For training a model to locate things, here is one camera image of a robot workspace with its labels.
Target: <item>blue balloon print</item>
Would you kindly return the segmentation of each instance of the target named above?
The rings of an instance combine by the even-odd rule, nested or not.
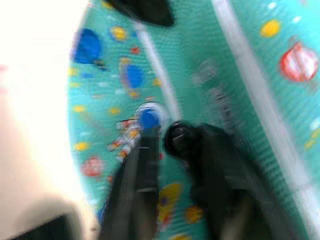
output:
[[[144,80],[143,71],[135,65],[128,65],[126,71],[129,87],[132,89],[139,88]]]
[[[95,64],[100,70],[106,71],[106,66],[101,60],[102,45],[98,35],[84,28],[78,33],[77,38],[73,61],[77,64]]]

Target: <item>blue circle print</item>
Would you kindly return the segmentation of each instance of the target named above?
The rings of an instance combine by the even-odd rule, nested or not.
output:
[[[144,109],[141,112],[139,123],[143,129],[150,129],[160,125],[158,114],[152,108]]]
[[[132,89],[139,88],[144,80],[144,74],[142,70],[135,65],[127,66],[128,84]]]

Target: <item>teal fabric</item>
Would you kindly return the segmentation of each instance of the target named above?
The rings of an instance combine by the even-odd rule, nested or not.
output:
[[[319,2],[230,2],[294,137],[297,152],[318,183]],[[236,134],[242,147],[261,166],[302,239],[307,239],[306,222],[298,211],[304,206],[294,202],[296,192],[290,190],[287,176],[282,174],[212,1],[171,0],[170,5],[176,24],[170,28],[146,25],[146,29],[169,75],[182,118],[192,123],[213,124]],[[286,53],[295,53],[293,50],[298,50],[298,55],[291,55],[295,56],[293,63],[288,64],[288,58],[282,61]],[[161,81],[133,22],[102,0],[93,1],[87,9],[74,41],[68,74],[73,158],[87,200],[100,219],[112,175],[135,144],[139,131],[160,122],[163,133],[173,118]],[[226,105],[231,116],[222,110]],[[161,196],[168,201],[159,204],[157,238],[206,239],[204,220],[189,198],[188,176],[162,149],[161,158]]]

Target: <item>colorful sticker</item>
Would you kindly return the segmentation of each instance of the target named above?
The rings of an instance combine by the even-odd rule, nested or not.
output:
[[[192,238],[186,234],[178,234],[170,237],[170,240],[192,240]]]
[[[137,120],[125,120],[116,123],[117,129],[120,130],[121,136],[117,137],[107,149],[112,152],[118,150],[116,157],[121,162],[129,155],[132,148],[140,138],[140,127]]]
[[[299,41],[281,57],[281,73],[294,82],[307,82],[312,90],[315,90],[316,83],[312,79],[318,72],[318,57],[314,51],[303,46]]]
[[[104,164],[97,156],[90,157],[81,167],[83,175],[87,177],[99,177],[103,170]]]
[[[98,35],[87,28],[82,29],[75,40],[72,60],[77,64],[93,64],[101,71],[106,71],[102,60],[103,47]]]
[[[265,38],[272,38],[279,33],[280,28],[281,28],[280,23],[277,20],[273,19],[266,22],[262,26],[260,30],[260,34]]]
[[[185,219],[188,224],[198,223],[203,216],[204,211],[197,206],[192,206],[185,210]]]
[[[172,220],[177,201],[182,193],[182,185],[172,183],[165,186],[159,194],[158,226],[163,231]]]

